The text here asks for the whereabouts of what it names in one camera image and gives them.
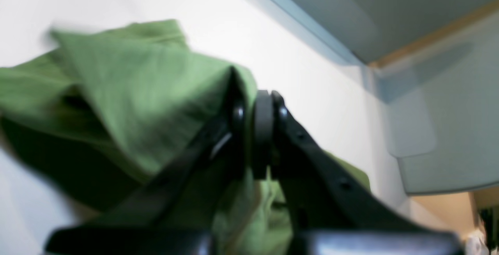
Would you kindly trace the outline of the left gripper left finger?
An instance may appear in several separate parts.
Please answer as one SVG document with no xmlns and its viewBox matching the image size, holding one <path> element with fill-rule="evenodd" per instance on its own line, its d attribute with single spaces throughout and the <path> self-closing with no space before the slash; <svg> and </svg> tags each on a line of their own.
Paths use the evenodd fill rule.
<svg viewBox="0 0 499 255">
<path fill-rule="evenodd" d="M 214 214 L 243 176 L 246 108 L 235 72 L 223 104 L 151 181 L 94 221 L 55 231 L 48 255 L 214 255 Z"/>
</svg>

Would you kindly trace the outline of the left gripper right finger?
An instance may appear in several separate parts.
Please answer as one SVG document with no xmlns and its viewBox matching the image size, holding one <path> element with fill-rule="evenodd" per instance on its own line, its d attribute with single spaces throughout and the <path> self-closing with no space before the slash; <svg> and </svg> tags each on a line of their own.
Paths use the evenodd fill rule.
<svg viewBox="0 0 499 255">
<path fill-rule="evenodd" d="M 289 255 L 462 255 L 451 232 L 397 215 L 329 157 L 277 92 L 258 91 L 253 173 L 277 180 L 292 221 Z"/>
</svg>

